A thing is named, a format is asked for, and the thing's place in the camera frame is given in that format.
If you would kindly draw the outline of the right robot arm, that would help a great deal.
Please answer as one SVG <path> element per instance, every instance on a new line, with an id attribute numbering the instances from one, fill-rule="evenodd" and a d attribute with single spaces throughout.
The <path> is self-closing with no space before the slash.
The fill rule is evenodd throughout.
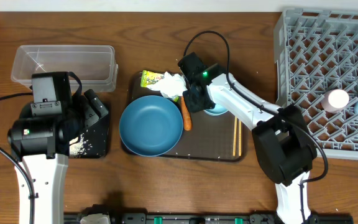
<path id="1" fill-rule="evenodd" d="M 221 105 L 239 118 L 252 132 L 260 168 L 275 183 L 277 216 L 283 223 L 306 223 L 311 212 L 305 181 L 317 152 L 300 110 L 266 102 L 218 64 L 178 66 L 190 85 L 183 94 L 188 110 Z"/>

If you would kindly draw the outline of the light blue bowl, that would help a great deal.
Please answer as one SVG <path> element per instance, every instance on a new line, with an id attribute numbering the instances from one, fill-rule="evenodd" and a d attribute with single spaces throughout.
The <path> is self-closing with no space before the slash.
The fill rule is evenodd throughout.
<path id="1" fill-rule="evenodd" d="M 215 104 L 214 108 L 206 109 L 206 110 L 204 110 L 204 112 L 210 116 L 220 116 L 220 115 L 228 112 L 228 110 L 219 104 Z"/>

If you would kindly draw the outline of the dark blue plate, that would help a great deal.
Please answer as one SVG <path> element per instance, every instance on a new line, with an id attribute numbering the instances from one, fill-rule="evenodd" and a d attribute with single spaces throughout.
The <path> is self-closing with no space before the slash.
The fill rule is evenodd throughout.
<path id="1" fill-rule="evenodd" d="M 140 97 L 123 111 L 119 122 L 122 143 L 139 156 L 154 157 L 175 147 L 183 132 L 177 106 L 156 95 Z"/>

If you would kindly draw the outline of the white rice pile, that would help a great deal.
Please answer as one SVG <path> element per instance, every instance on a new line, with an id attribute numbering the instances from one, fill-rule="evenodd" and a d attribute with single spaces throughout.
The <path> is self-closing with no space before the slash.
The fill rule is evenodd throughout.
<path id="1" fill-rule="evenodd" d="M 88 148 L 86 147 L 88 140 L 85 140 L 84 134 L 72 139 L 69 142 L 70 157 L 80 157 L 87 155 Z"/>

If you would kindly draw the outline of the white pink cup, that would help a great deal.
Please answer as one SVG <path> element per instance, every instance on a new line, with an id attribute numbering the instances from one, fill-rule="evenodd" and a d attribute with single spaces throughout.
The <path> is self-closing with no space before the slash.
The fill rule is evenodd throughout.
<path id="1" fill-rule="evenodd" d="M 349 102 L 349 95 L 342 89 L 329 90 L 321 100 L 321 106 L 330 113 L 337 113 L 344 109 Z"/>

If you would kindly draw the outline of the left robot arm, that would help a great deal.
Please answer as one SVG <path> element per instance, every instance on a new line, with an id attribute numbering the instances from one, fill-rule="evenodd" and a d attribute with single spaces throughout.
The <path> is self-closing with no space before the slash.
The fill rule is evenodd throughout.
<path id="1" fill-rule="evenodd" d="M 7 140 L 19 184 L 20 223 L 63 223 L 69 158 L 106 155 L 110 112 L 92 90 L 71 91 L 73 72 L 32 75 L 33 101 L 25 105 Z"/>

